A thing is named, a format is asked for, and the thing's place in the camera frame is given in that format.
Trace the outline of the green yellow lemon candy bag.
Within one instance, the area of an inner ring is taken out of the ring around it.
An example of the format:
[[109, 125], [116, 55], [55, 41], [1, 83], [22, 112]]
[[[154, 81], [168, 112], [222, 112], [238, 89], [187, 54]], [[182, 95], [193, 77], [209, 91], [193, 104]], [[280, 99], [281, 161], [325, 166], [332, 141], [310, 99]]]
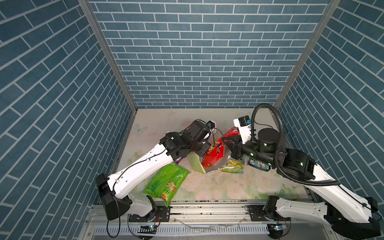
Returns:
[[229, 160], [226, 164], [223, 165], [222, 168], [220, 168], [220, 171], [225, 173], [242, 174], [243, 173], [242, 161]]

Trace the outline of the white green paper bag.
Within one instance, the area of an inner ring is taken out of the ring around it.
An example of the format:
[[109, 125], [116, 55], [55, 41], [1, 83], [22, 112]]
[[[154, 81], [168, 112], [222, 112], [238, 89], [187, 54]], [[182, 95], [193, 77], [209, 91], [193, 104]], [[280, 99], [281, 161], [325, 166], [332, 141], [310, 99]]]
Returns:
[[222, 168], [223, 165], [227, 163], [229, 156], [230, 156], [230, 151], [228, 149], [227, 154], [217, 164], [209, 168], [204, 168], [202, 166], [202, 161], [204, 157], [199, 157], [196, 153], [188, 154], [187, 158], [194, 171], [200, 172], [202, 174], [207, 174], [209, 172], [220, 170], [220, 168]]

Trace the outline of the red snack packet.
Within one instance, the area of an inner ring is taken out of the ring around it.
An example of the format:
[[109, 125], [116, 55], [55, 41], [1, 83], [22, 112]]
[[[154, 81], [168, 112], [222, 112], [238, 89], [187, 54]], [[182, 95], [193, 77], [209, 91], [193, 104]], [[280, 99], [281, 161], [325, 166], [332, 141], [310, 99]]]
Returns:
[[223, 138], [238, 136], [240, 134], [239, 129], [236, 127], [231, 128], [226, 134], [215, 142], [214, 147], [210, 147], [207, 154], [204, 156], [202, 166], [209, 168], [217, 164], [226, 154], [227, 146], [223, 143]]

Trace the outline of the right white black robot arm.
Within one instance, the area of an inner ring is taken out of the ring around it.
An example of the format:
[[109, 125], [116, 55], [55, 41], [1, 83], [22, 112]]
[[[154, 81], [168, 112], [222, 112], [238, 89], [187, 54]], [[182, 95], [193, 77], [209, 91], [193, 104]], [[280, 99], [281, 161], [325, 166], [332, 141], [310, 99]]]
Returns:
[[303, 185], [323, 201], [306, 203], [269, 196], [263, 208], [270, 221], [298, 218], [318, 222], [351, 240], [364, 240], [381, 235], [380, 222], [374, 218], [378, 204], [374, 198], [361, 197], [330, 176], [302, 151], [286, 148], [284, 130], [239, 128], [240, 134], [224, 137], [234, 159], [249, 157], [282, 177]]

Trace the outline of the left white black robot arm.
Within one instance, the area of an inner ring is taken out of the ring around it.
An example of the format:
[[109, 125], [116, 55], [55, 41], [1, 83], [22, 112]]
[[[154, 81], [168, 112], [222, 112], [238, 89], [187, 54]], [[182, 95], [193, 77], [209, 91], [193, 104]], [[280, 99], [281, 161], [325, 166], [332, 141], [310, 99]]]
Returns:
[[166, 133], [148, 153], [128, 167], [109, 176], [98, 175], [96, 185], [107, 219], [116, 220], [124, 214], [152, 219], [158, 211], [153, 198], [133, 193], [134, 187], [189, 153], [203, 157], [211, 146], [208, 140], [215, 127], [213, 121], [195, 120], [181, 132]]

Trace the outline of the purple Fox's candy bag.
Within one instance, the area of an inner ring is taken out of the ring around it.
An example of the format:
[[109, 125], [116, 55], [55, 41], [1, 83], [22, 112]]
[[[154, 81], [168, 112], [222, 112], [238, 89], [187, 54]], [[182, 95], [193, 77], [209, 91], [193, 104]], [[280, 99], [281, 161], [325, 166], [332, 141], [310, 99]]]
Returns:
[[177, 160], [175, 160], [174, 162], [178, 165], [181, 162], [181, 160], [183, 160], [184, 158], [185, 157], [180, 157]]

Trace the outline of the bright green snack packet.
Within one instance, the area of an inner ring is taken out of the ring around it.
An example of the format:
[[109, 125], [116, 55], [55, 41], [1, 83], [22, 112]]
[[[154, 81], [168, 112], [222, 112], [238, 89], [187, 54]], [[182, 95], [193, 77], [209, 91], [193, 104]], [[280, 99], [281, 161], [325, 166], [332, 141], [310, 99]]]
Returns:
[[143, 190], [143, 194], [162, 199], [166, 207], [168, 207], [177, 190], [190, 173], [190, 171], [175, 163], [168, 164], [154, 176]]

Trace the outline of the teal Fox's candy bag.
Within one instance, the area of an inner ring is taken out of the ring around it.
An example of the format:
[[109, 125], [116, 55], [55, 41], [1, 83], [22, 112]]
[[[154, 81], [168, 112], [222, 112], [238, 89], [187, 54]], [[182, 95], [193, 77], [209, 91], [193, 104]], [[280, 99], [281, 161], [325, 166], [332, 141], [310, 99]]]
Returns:
[[258, 160], [253, 160], [248, 156], [242, 157], [242, 163], [243, 163], [243, 165], [248, 165], [248, 166], [251, 166], [255, 169], [265, 171], [265, 172], [268, 172], [271, 169], [270, 165], [265, 164], [265, 163], [258, 161]]

